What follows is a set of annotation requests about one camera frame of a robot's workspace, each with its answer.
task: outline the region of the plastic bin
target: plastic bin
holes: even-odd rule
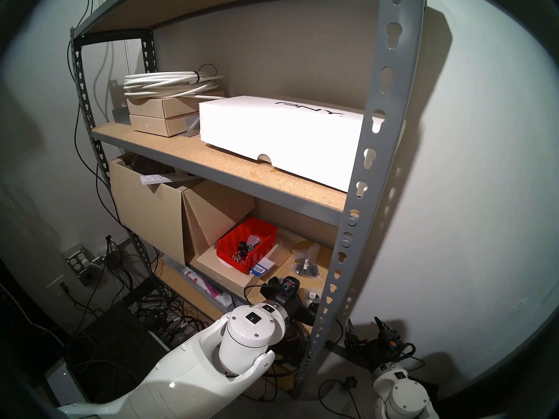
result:
[[[237,228],[230,231],[217,242],[216,253],[219,258],[243,273],[249,273],[250,268],[259,262],[273,248],[276,241],[278,227],[270,225],[255,217],[250,217]],[[260,243],[252,252],[249,252],[244,264],[233,260],[233,254],[239,250],[239,243],[247,241],[248,237],[258,236]]]

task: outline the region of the white cable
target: white cable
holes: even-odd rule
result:
[[[125,96],[132,99],[168,99],[173,97],[196,97],[201,99],[223,99],[203,93],[217,88],[215,79],[223,75],[210,76],[205,72],[154,72],[124,77]]]
[[[21,305],[18,303],[18,301],[15,299],[15,297],[12,296],[12,293],[10,293],[10,292],[6,289],[6,287],[4,287],[4,285],[0,284],[0,287],[2,287],[2,289],[4,290],[4,292],[5,292],[6,294],[8,294],[8,296],[10,296],[10,299],[12,299],[12,300],[13,300],[13,303],[15,303],[15,304],[17,305],[17,307],[20,309],[21,313],[24,315],[24,317],[27,319],[27,321],[29,321],[29,324],[30,324],[30,325],[35,326],[36,328],[39,328],[39,329],[41,329],[41,330],[44,330],[45,332],[50,333],[50,334],[53,336],[53,338],[56,339],[56,340],[60,343],[60,345],[61,345],[62,347],[64,347],[64,343],[63,343],[62,341],[60,341],[60,338],[58,338],[52,331],[50,331],[49,329],[47,329],[47,328],[45,328],[45,327],[39,326],[38,324],[33,323],[33,322],[29,319],[29,317],[27,317],[27,314],[25,313],[24,309],[21,307]]]

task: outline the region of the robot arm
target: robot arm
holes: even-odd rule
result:
[[[119,399],[59,409],[70,418],[213,416],[272,366],[276,355],[267,352],[268,347],[283,338],[286,326],[300,312],[298,285],[297,279],[288,276],[283,284],[266,291],[268,300],[238,306],[169,352],[138,387]]]
[[[378,394],[374,407],[375,419],[439,419],[425,388],[417,381],[410,380],[407,371],[400,364],[392,368],[384,366],[384,371],[373,382]]]
[[[345,330],[345,347],[350,354],[358,355],[371,371],[373,389],[378,394],[374,406],[374,419],[439,419],[427,391],[418,381],[410,380],[400,362],[412,357],[415,346],[404,343],[395,328],[374,318],[378,338],[360,341],[351,320]],[[406,347],[411,352],[403,354]]]

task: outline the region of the coiled white cable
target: coiled white cable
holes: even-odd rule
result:
[[[172,97],[196,97],[223,99],[203,93],[215,90],[216,79],[223,75],[210,76],[205,72],[155,72],[128,75],[124,78],[125,96],[132,99],[167,99]]]

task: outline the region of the barcode sticker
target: barcode sticker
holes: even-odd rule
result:
[[[267,269],[263,268],[261,265],[255,265],[252,267],[253,270],[256,270],[258,273],[263,274]]]

